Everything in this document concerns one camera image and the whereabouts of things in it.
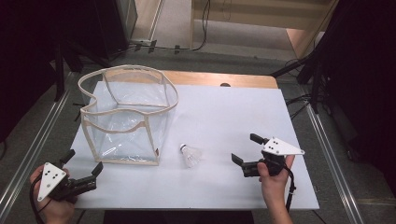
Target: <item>clear plastic container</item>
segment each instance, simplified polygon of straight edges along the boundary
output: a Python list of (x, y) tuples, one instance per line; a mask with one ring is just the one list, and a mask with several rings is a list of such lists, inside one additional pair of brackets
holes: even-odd
[(178, 103), (163, 72), (123, 65), (90, 73), (78, 86), (86, 105), (81, 125), (96, 161), (159, 165)]

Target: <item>white table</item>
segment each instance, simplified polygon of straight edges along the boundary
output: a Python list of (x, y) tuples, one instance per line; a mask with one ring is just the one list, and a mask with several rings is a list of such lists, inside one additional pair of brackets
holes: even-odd
[[(159, 166), (104, 164), (97, 189), (81, 194), (76, 208), (205, 209), (265, 208), (258, 177), (243, 177), (231, 153), (257, 161), (261, 146), (251, 133), (278, 137), (299, 146), (281, 90), (177, 85), (179, 104), (163, 146)], [(202, 150), (203, 160), (187, 168), (181, 143)], [(97, 162), (79, 129), (66, 164), (73, 178), (90, 175)], [(297, 190), (290, 209), (318, 209), (303, 156), (291, 169)]]

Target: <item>human hand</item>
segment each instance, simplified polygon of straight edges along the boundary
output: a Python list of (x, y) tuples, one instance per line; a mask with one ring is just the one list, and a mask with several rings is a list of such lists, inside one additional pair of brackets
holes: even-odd
[[(44, 165), (37, 167), (37, 169), (35, 169), (35, 171), (30, 176), (30, 183), (33, 183), (43, 170)], [(49, 197), (46, 197), (43, 199), (43, 201), (38, 202), (37, 196), (40, 189), (40, 183), (41, 181), (38, 181), (35, 184), (34, 198), (37, 203), (37, 210), (42, 209), (47, 204), (47, 206), (42, 210), (44, 216), (46, 217), (46, 223), (69, 223), (74, 215), (75, 206), (67, 201), (57, 202), (55, 200), (51, 200)]]
[[(285, 163), (291, 168), (294, 156), (287, 156)], [(289, 173), (282, 169), (279, 175), (270, 176), (268, 167), (264, 162), (257, 164), (262, 182), (262, 197), (270, 210), (273, 223), (291, 223), (289, 213), (285, 206), (285, 187), (288, 183)]]

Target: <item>black cable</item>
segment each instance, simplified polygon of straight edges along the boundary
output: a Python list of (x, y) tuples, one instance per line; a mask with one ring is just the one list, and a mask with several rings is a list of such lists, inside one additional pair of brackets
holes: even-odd
[(38, 210), (38, 214), (40, 214), (44, 210), (44, 208), (46, 208), (50, 204), (51, 201), (52, 201), (52, 199), (49, 199), (49, 201), (46, 203), (46, 205), (44, 205), (44, 207), (42, 207), (40, 210)]
[(30, 186), (30, 193), (29, 193), (30, 205), (32, 206), (33, 213), (35, 214), (35, 221), (38, 224), (44, 224), (44, 221), (41, 218), (40, 214), (38, 214), (37, 208), (35, 207), (34, 192), (35, 192), (35, 184), (37, 184), (37, 182), (41, 180), (41, 177), (42, 177), (42, 174), (40, 174), (38, 177), (35, 178), (32, 185)]
[(290, 115), (290, 119), (294, 119), (304, 108), (306, 108), (310, 103), (305, 103), (299, 110), (297, 110), (294, 114)]
[[(77, 103), (73, 103), (73, 105), (78, 105), (80, 107), (85, 106), (83, 104), (77, 104)], [(81, 117), (81, 110), (78, 111), (78, 114), (76, 115), (76, 118), (74, 119), (74, 121), (77, 121), (79, 119), (79, 117)]]
[(326, 224), (326, 222), (323, 220), (323, 218), (317, 213), (317, 211), (312, 210), (312, 212), (314, 212), (315, 215), (317, 215), (317, 217), (324, 223)]
[(79, 217), (78, 217), (77, 224), (79, 224), (79, 222), (82, 220), (82, 217), (84, 216), (84, 214), (85, 214), (86, 211), (87, 211), (87, 210), (82, 210), (81, 214), (80, 214)]
[(287, 100), (286, 105), (291, 105), (291, 104), (296, 103), (298, 101), (309, 101), (309, 99), (311, 99), (311, 94), (309, 94), (309, 93), (308, 94), (304, 94), (304, 95), (298, 96), (296, 98), (292, 98), (292, 99)]
[[(165, 48), (165, 47), (152, 47), (152, 46), (140, 46), (140, 48), (146, 48), (146, 49), (170, 49), (170, 50), (179, 50), (179, 51), (196, 51), (196, 50), (200, 50), (201, 48), (203, 48), (206, 45), (206, 38), (207, 38), (207, 21), (209, 19), (209, 12), (210, 12), (210, 0), (207, 0), (205, 8), (204, 8), (204, 12), (202, 14), (202, 29), (204, 31), (204, 39), (201, 43), (201, 46), (199, 46), (196, 49), (176, 49), (176, 48)], [(134, 45), (133, 47), (130, 47), (126, 50), (123, 50), (121, 52), (118, 53), (118, 55), (116, 55), (113, 59), (111, 59), (110, 61), (115, 60), (116, 58), (118, 58), (122, 53), (131, 50), (131, 49), (135, 49), (137, 45)]]
[[(291, 60), (288, 60), (287, 62), (285, 62), (285, 66), (284, 66), (284, 67), (288, 66), (288, 64), (289, 64), (290, 62), (292, 62), (292, 61), (297, 61), (297, 63), (298, 63), (298, 62), (299, 62), (299, 59), (291, 59)], [(296, 70), (297, 72), (301, 72), (301, 70), (298, 70), (297, 68), (294, 68), (293, 70)], [(297, 75), (292, 74), (290, 71), (288, 72), (288, 74), (291, 75), (292, 77), (297, 77)]]
[[(121, 51), (119, 51), (119, 52), (117, 52), (117, 53), (112, 54), (112, 55), (115, 55), (115, 56), (114, 56), (112, 59), (108, 59), (107, 61), (108, 61), (109, 63), (113, 62), (113, 61), (116, 60), (118, 57), (120, 57), (120, 55), (121, 55), (122, 53), (124, 53), (124, 52), (126, 52), (126, 51), (128, 51), (128, 50), (134, 49), (135, 46), (136, 46), (136, 44), (131, 44), (131, 43), (130, 43), (127, 49), (121, 50)], [(94, 62), (87, 62), (87, 61), (84, 61), (84, 60), (86, 60), (85, 57), (80, 57), (80, 60), (81, 60), (81, 62), (82, 62), (83, 64), (96, 64), (96, 63), (94, 63)]]
[(286, 200), (286, 209), (287, 209), (288, 212), (289, 212), (289, 210), (290, 210), (290, 205), (291, 205), (291, 199), (292, 199), (292, 197), (293, 197), (294, 191), (295, 191), (297, 188), (294, 186), (294, 174), (293, 174), (293, 172), (291, 171), (291, 169), (289, 169), (289, 167), (288, 167), (286, 164), (283, 165), (283, 169), (285, 169), (285, 170), (288, 171), (289, 176), (290, 176), (290, 179), (291, 179), (291, 181), (290, 181), (290, 188), (289, 188), (289, 195), (288, 195), (288, 199)]
[(274, 165), (276, 165), (276, 166), (282, 167), (283, 169), (285, 169), (285, 170), (288, 171), (288, 173), (289, 173), (289, 177), (290, 177), (290, 188), (289, 188), (288, 199), (286, 200), (286, 209), (287, 209), (288, 212), (289, 212), (289, 210), (290, 210), (290, 205), (291, 205), (291, 199), (292, 199), (292, 197), (293, 197), (293, 193), (294, 193), (294, 191), (297, 189), (297, 188), (295, 187), (295, 185), (294, 185), (294, 174), (293, 174), (293, 172), (291, 171), (291, 169), (289, 169), (288, 165), (286, 165), (286, 163), (280, 164), (280, 163), (277, 163), (277, 162), (275, 162), (275, 161), (271, 161), (271, 160), (267, 160), (267, 159), (265, 159), (265, 160), (271, 162), (272, 164), (274, 164)]

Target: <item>shuttlecock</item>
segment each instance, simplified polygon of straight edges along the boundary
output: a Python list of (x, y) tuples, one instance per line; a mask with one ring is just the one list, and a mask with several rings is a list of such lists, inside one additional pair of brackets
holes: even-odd
[(183, 153), (184, 162), (190, 168), (200, 161), (202, 157), (202, 152), (196, 148), (188, 147), (186, 144), (181, 144), (180, 151)]

